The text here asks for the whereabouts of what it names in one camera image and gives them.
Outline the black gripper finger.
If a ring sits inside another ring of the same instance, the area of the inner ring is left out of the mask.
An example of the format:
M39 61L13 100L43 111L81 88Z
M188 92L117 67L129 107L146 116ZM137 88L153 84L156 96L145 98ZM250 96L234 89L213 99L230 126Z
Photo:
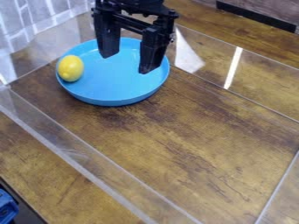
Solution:
M118 53L120 26L112 14L93 13L93 25L97 39L97 49L105 59Z
M169 35L164 34L161 29L149 26L142 30L138 63L140 74L148 74L161 65L168 44Z

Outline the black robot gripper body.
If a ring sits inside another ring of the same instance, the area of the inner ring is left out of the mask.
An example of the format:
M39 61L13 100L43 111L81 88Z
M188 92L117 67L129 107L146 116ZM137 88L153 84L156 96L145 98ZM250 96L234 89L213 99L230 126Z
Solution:
M133 14L156 16L156 20L148 24L132 18ZM164 0L96 0L91 8L96 32L112 32L120 28L141 32L149 27L170 32L177 17L177 12L164 6Z

